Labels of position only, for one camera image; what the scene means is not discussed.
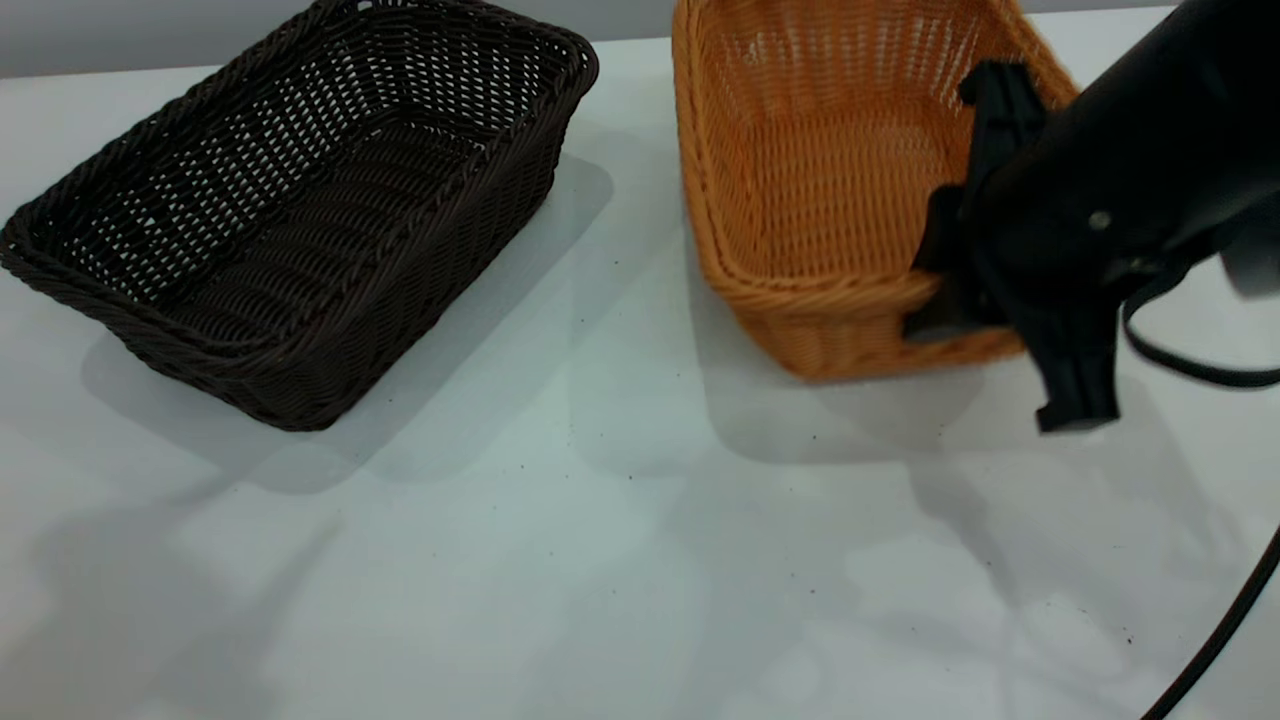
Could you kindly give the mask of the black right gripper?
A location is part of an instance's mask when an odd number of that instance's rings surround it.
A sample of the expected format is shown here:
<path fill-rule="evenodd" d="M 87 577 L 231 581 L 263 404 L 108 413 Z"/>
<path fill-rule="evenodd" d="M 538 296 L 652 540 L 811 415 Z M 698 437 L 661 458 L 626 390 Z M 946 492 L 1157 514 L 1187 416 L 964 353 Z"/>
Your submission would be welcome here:
<path fill-rule="evenodd" d="M 928 197 L 915 272 L 973 272 L 982 290 L 942 283 L 902 323 L 905 341 L 954 341 L 1006 328 L 1044 387 L 1046 434 L 1117 420 L 1117 305 L 1097 300 L 1103 255 L 1056 172 L 1051 114 L 1021 63 L 979 61 L 959 87 L 973 111 L 966 188 Z"/>

